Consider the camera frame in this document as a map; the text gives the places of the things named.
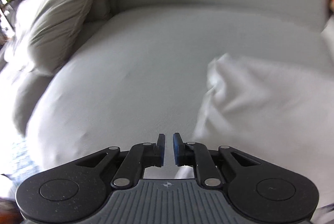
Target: white cloth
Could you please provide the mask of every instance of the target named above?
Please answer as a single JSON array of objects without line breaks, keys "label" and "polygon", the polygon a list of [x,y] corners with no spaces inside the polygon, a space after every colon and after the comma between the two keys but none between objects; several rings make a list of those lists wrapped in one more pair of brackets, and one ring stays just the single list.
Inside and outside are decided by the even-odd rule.
[{"label": "white cloth", "polygon": [[[208,67],[193,141],[229,145],[311,179],[334,202],[334,79],[294,65],[232,59]],[[185,177],[188,168],[178,177]]]}]

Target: couch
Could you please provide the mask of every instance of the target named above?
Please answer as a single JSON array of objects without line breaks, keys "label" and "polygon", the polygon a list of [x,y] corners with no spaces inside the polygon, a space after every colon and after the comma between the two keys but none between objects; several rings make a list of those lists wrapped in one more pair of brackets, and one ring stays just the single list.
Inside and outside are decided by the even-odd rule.
[{"label": "couch", "polygon": [[[16,95],[30,99],[29,108],[11,116],[16,120],[11,131],[26,135],[31,157],[42,169],[108,146],[128,150],[136,143],[154,142],[162,132],[167,139],[165,167],[159,172],[149,168],[145,176],[175,177],[171,136],[180,132],[191,141],[206,92],[207,65],[224,53],[334,76],[321,36],[327,0],[108,3],[110,19],[83,23],[68,60],[51,74],[17,71],[11,62],[0,73],[0,81],[11,82]],[[18,92],[26,75],[42,82],[24,86],[33,97]]]}]

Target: white blanket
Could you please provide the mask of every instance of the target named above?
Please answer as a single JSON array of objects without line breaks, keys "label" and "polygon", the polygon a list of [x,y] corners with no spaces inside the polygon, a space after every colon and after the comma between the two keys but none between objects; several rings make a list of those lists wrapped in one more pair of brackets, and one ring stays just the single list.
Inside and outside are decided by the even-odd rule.
[{"label": "white blanket", "polygon": [[[334,202],[334,80],[294,65],[228,54],[208,67],[193,141],[229,145],[311,179]],[[178,177],[186,177],[181,169]]]}]

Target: crosshair symbol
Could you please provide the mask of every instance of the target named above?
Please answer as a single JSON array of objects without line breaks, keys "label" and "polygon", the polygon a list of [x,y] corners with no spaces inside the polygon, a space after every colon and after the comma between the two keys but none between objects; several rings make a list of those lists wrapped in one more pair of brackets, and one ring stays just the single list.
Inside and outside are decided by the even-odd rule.
[{"label": "crosshair symbol", "polygon": [[165,182],[164,184],[163,184],[163,186],[165,186],[165,187],[171,187],[173,184],[171,184],[170,182]]}]

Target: ribbed surface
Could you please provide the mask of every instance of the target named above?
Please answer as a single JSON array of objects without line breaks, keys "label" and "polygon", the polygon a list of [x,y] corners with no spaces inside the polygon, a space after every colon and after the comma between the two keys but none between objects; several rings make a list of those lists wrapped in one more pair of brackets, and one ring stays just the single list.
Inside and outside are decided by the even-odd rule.
[{"label": "ribbed surface", "polygon": [[82,224],[250,224],[237,215],[222,193],[200,188],[195,180],[141,180],[116,191],[105,207]]}]

